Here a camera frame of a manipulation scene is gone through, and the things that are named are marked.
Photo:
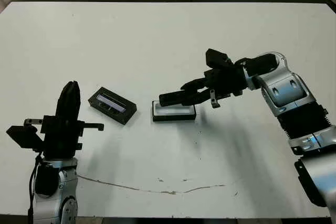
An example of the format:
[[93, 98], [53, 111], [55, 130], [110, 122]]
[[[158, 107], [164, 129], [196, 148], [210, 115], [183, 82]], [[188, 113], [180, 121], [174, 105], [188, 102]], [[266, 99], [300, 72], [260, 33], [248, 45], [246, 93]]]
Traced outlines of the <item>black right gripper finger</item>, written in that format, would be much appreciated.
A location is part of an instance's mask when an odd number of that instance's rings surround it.
[[197, 90], [184, 90], [184, 94], [185, 96], [181, 104], [185, 106], [200, 104], [210, 99], [209, 89], [205, 89], [202, 92], [198, 92]]
[[189, 81], [181, 86], [181, 90], [199, 90], [206, 86], [206, 78]]

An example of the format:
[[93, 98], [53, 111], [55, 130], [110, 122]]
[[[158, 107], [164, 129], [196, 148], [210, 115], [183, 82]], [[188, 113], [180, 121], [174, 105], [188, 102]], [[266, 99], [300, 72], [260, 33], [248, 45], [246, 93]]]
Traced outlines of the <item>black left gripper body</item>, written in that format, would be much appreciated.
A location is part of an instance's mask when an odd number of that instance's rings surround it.
[[45, 158], [73, 158], [82, 149], [78, 139], [84, 129], [104, 130], [102, 123], [86, 123], [45, 115], [43, 119], [26, 119], [24, 129], [28, 130], [28, 148], [43, 153]]

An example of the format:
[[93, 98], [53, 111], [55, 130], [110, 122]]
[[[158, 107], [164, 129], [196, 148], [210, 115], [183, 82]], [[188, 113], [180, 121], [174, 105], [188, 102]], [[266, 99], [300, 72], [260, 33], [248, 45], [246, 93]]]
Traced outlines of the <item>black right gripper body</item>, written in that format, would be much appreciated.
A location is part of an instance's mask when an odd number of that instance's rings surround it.
[[247, 88], [247, 81], [242, 66], [225, 66], [222, 69], [214, 68], [204, 72], [205, 86], [209, 88], [211, 105], [219, 108], [218, 100], [242, 95]]

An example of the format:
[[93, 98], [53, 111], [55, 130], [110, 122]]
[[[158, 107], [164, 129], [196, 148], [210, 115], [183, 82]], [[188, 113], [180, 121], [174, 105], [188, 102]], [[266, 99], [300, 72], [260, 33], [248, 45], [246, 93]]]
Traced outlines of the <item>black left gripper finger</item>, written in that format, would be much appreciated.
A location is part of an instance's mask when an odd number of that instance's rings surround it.
[[57, 102], [56, 116], [62, 118], [72, 117], [72, 90], [73, 81], [69, 81], [63, 88]]
[[72, 85], [72, 118], [78, 119], [80, 109], [80, 89], [77, 81], [73, 81]]

